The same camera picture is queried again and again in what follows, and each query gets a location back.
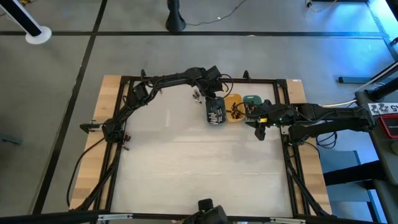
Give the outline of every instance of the red device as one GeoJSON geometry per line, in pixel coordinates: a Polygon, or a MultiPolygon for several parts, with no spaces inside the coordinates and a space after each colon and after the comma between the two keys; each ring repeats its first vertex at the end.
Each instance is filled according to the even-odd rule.
{"type": "Polygon", "coordinates": [[[398,115],[382,115],[380,121],[388,137],[398,138],[398,115]]]}

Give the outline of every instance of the white table surface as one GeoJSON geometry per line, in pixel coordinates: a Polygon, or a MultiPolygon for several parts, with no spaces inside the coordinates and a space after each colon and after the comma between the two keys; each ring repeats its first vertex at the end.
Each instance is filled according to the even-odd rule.
{"type": "MultiPolygon", "coordinates": [[[[235,83],[232,93],[275,103],[270,84],[235,83]]],[[[258,141],[243,121],[210,125],[192,94],[188,85],[163,89],[128,119],[111,210],[193,214],[212,198],[229,216],[291,217],[279,129],[258,141]]]]}

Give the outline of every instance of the white sticker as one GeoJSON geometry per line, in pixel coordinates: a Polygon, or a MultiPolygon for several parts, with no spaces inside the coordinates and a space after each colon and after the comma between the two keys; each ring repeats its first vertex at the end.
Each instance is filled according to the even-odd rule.
{"type": "Polygon", "coordinates": [[[398,103],[368,103],[372,115],[398,113],[398,103]]]}

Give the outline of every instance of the white pole base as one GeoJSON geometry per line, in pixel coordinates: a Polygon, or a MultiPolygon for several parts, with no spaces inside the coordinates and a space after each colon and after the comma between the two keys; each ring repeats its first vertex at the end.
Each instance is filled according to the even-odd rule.
{"type": "Polygon", "coordinates": [[[48,41],[52,35],[51,29],[45,26],[40,27],[42,33],[36,37],[32,37],[29,34],[26,34],[25,39],[30,44],[43,44],[48,41]]]}

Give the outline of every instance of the wooden table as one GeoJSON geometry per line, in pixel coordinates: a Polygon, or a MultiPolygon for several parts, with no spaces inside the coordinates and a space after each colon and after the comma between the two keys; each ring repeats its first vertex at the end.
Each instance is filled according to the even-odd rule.
{"type": "MultiPolygon", "coordinates": [[[[106,75],[104,77],[101,89],[99,91],[93,120],[97,122],[102,122],[108,118],[112,118],[121,82],[121,77],[122,76],[118,75],[106,75]]],[[[291,103],[307,102],[305,99],[301,80],[287,80],[287,86],[291,103]]],[[[283,102],[282,89],[280,89],[279,95],[281,97],[281,102],[283,102]]],[[[102,137],[103,134],[101,131],[89,133],[86,142],[86,148],[93,145],[102,137]]],[[[308,139],[307,141],[315,145],[314,139],[308,139]]],[[[95,150],[87,153],[85,157],[81,160],[81,165],[78,171],[70,208],[75,208],[79,206],[98,183],[98,180],[100,178],[101,166],[104,159],[105,147],[106,142],[103,141],[96,146],[95,150]]],[[[323,180],[323,172],[318,152],[312,146],[306,144],[300,146],[299,149],[305,185],[307,186],[315,200],[322,206],[322,208],[326,212],[331,213],[330,203],[326,191],[325,181],[323,180]]],[[[114,151],[115,148],[113,148],[112,150],[111,157],[114,155],[114,151]]],[[[99,208],[105,208],[105,201],[108,195],[108,185],[109,181],[108,184],[104,187],[99,208]]],[[[301,193],[296,184],[295,194],[298,212],[304,213],[301,193]]]]}

